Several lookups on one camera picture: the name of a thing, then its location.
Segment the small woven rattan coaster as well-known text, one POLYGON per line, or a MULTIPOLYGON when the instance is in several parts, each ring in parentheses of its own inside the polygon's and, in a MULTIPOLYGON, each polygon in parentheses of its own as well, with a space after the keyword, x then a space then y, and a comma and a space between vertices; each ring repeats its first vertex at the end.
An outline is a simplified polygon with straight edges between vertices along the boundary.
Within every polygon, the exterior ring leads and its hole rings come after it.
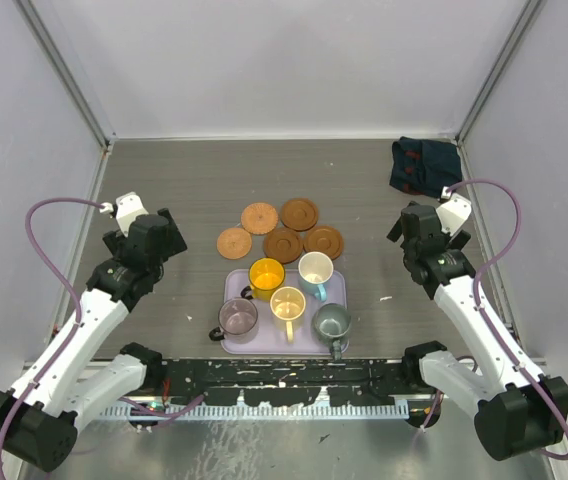
POLYGON ((218 236, 216 248, 222 257, 237 260, 251 251, 252 236, 243 228, 228 228, 218 236))

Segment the large woven rattan coaster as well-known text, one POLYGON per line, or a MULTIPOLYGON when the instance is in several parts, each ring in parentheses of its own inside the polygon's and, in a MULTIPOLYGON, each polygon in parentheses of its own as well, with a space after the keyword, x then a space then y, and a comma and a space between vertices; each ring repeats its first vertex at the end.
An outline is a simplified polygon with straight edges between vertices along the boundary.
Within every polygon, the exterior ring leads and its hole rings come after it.
POLYGON ((241 214, 243 228, 253 235, 265 235, 279 223, 277 210, 265 202, 248 205, 241 214))

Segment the white and blue mug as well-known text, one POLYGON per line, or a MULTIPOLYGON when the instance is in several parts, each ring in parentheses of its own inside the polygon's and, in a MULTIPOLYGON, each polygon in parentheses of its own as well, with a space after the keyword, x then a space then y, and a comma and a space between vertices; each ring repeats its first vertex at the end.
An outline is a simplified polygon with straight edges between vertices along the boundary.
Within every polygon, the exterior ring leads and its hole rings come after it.
POLYGON ((308 252, 298 262, 300 289, 320 302, 327 300, 326 284, 334 273, 333 261, 321 252, 308 252))

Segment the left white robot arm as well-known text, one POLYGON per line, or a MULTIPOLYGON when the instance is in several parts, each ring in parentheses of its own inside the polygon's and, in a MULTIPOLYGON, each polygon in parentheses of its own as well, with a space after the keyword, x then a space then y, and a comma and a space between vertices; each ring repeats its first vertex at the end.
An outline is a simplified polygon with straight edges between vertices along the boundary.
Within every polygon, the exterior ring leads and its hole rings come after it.
POLYGON ((30 369, 0 390, 0 479, 9 453, 43 472, 57 469, 80 432, 106 407, 132 391, 152 396, 163 387, 160 353, 130 343, 103 369, 79 376, 104 340, 153 292, 164 264, 187 245, 170 211, 104 204, 118 222, 103 241, 111 253, 93 270, 74 312, 30 369))

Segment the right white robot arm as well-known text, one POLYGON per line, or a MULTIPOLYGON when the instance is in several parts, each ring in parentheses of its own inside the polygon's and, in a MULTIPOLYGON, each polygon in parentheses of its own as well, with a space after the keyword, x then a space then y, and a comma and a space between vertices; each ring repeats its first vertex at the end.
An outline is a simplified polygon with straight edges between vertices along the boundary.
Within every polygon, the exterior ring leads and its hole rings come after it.
POLYGON ((402 379, 413 393, 432 387, 448 396, 470 416, 484 450, 501 461, 567 439, 568 385, 528 357, 476 282, 462 251, 470 212, 460 196, 439 207, 410 202, 387 236, 399 243, 412 280, 452 321, 478 365, 471 371, 430 341, 406 348, 402 379))

